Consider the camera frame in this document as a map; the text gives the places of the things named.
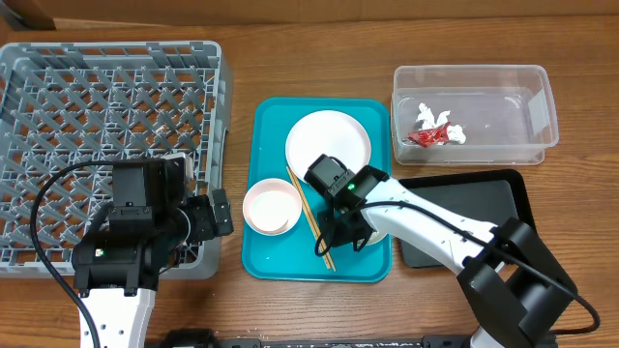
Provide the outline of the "clear plastic bin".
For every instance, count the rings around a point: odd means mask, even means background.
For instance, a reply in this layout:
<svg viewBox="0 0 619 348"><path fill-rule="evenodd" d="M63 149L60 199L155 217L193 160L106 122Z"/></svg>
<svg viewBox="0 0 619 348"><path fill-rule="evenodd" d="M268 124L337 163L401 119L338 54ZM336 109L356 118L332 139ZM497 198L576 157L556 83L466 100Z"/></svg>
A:
<svg viewBox="0 0 619 348"><path fill-rule="evenodd" d="M424 148L407 136L419 104L463 127L464 144ZM537 65L401 66L394 73L392 138L405 165L534 165L559 141L545 69Z"/></svg>

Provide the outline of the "pink round plate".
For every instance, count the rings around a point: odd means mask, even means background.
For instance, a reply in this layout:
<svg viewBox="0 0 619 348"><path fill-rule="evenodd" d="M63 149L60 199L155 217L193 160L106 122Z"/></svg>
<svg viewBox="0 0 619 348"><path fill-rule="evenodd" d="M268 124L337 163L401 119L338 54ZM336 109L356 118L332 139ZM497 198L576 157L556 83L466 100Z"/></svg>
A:
<svg viewBox="0 0 619 348"><path fill-rule="evenodd" d="M371 144L364 127L346 113L335 110L312 112L299 120L285 142L288 167L304 182L310 167L321 155L335 157L358 172L368 165Z"/></svg>

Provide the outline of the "pink plastic bowl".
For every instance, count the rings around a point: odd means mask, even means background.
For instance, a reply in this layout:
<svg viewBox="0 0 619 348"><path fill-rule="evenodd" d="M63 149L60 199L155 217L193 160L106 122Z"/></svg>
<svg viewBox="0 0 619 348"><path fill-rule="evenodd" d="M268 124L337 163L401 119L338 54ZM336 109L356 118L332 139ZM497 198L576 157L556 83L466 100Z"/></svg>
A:
<svg viewBox="0 0 619 348"><path fill-rule="evenodd" d="M243 200L243 216L248 226L265 236L286 233L302 213L299 192L287 181L265 179L253 185Z"/></svg>

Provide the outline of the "grey bowl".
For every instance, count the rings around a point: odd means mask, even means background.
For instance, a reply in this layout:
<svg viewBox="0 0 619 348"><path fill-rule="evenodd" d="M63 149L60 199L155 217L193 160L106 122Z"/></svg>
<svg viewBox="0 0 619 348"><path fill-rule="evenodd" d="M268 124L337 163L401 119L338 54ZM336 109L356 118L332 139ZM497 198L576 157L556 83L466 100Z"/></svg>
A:
<svg viewBox="0 0 619 348"><path fill-rule="evenodd" d="M381 242L385 237L387 236L387 233L383 233L383 232L378 232L378 231L374 231L367 242L368 246L372 246L375 245L379 242Z"/></svg>

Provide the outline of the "black rail at table edge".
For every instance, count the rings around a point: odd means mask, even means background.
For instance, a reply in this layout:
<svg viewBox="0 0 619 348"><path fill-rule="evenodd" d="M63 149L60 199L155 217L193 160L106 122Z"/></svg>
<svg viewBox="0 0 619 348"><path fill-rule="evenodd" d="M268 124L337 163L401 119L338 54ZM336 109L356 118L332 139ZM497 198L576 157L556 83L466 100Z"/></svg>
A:
<svg viewBox="0 0 619 348"><path fill-rule="evenodd" d="M218 339L210 329L171 331L160 340L147 340L146 348L203 347L203 348L465 348L470 335L426 335L408 339L331 339L331 340L261 340L258 338Z"/></svg>

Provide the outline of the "teal plastic tray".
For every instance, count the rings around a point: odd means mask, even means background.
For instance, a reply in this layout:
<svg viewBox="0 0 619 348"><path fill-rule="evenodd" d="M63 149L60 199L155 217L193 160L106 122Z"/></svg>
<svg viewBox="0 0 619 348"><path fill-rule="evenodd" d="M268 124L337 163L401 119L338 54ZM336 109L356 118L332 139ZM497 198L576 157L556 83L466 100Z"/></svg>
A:
<svg viewBox="0 0 619 348"><path fill-rule="evenodd" d="M368 164L391 172L389 112L378 101L335 98L270 98L255 111L251 141L248 186L265 179L290 181L286 171L285 140L294 124L319 110L348 114L367 131L371 153ZM244 227L242 261L257 278L374 283L382 280L392 266L392 240L384 237L356 252L352 246L330 249L336 268L326 267L314 254L315 238L307 218L301 216L287 232L265 236Z"/></svg>

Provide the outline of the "black plastic tray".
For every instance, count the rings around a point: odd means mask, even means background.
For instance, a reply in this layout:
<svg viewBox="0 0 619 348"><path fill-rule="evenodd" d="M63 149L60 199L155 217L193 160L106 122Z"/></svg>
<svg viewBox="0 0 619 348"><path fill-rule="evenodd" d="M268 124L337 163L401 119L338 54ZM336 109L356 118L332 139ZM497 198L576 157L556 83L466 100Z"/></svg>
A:
<svg viewBox="0 0 619 348"><path fill-rule="evenodd" d="M513 169L401 179L405 188L458 215L501 225L517 218L535 227L526 186Z"/></svg>

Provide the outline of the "white paper cup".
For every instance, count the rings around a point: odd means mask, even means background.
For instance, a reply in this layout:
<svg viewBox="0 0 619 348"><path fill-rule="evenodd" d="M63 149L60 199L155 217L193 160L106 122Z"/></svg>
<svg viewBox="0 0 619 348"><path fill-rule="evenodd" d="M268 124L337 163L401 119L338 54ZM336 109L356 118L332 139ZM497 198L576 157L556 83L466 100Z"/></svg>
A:
<svg viewBox="0 0 619 348"><path fill-rule="evenodd" d="M279 233L294 213L294 199L281 191L266 191L251 205L250 218L254 226L268 234Z"/></svg>

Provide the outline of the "red foil sauce packet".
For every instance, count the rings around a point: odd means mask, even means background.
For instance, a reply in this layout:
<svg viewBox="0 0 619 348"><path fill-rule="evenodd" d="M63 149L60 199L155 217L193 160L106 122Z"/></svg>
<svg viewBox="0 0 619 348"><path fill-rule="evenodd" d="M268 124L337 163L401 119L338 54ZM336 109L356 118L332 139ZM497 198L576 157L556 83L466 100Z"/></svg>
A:
<svg viewBox="0 0 619 348"><path fill-rule="evenodd" d="M450 125L451 123L447 122L433 129L414 130L408 134L407 138L424 148L438 143L445 143L449 141L448 127Z"/></svg>

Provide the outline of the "grey dishwasher rack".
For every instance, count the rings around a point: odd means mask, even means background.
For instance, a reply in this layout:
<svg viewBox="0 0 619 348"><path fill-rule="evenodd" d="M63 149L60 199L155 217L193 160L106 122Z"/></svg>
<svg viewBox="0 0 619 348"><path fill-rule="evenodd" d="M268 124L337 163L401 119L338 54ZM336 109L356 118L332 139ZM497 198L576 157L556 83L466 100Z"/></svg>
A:
<svg viewBox="0 0 619 348"><path fill-rule="evenodd" d="M111 163L192 159L193 195L222 189L233 74L211 41L9 43L1 50L1 275L69 276L111 198Z"/></svg>

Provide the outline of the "white tissue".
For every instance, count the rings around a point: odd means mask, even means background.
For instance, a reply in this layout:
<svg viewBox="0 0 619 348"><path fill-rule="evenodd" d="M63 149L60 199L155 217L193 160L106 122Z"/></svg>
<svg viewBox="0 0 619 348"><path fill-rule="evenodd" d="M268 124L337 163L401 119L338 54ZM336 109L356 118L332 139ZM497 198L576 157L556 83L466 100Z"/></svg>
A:
<svg viewBox="0 0 619 348"><path fill-rule="evenodd" d="M415 131L433 129L447 122L451 123L449 120L449 117L451 116L450 110L442 111L438 116L434 116L431 109L425 103L421 102L418 108L419 114L416 120ZM443 145L446 143L464 144L466 142L466 135L464 134L463 127L460 125L453 125L451 123L448 127L448 135L448 142L438 143L435 145Z"/></svg>

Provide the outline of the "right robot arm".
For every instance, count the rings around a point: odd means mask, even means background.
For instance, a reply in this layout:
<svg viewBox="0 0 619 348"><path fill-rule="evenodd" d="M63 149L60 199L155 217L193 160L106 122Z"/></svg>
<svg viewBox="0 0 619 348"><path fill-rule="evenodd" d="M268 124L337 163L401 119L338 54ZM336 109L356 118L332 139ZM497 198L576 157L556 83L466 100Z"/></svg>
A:
<svg viewBox="0 0 619 348"><path fill-rule="evenodd" d="M431 203L371 166L358 173L330 158L305 176L337 217L322 215L327 246L355 250L371 232L390 234L453 272L478 323L469 347L536 347L577 290L537 232L509 218L501 225Z"/></svg>

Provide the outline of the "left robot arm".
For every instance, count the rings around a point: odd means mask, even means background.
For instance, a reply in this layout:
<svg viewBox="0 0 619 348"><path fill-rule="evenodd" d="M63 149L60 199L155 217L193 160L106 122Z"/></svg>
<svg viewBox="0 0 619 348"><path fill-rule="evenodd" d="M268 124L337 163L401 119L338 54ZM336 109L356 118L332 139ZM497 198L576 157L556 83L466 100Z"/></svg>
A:
<svg viewBox="0 0 619 348"><path fill-rule="evenodd" d="M179 266L191 244L233 230L224 189L179 196L124 191L93 217L74 248L74 286L87 311L82 346L141 347L146 340L160 277Z"/></svg>

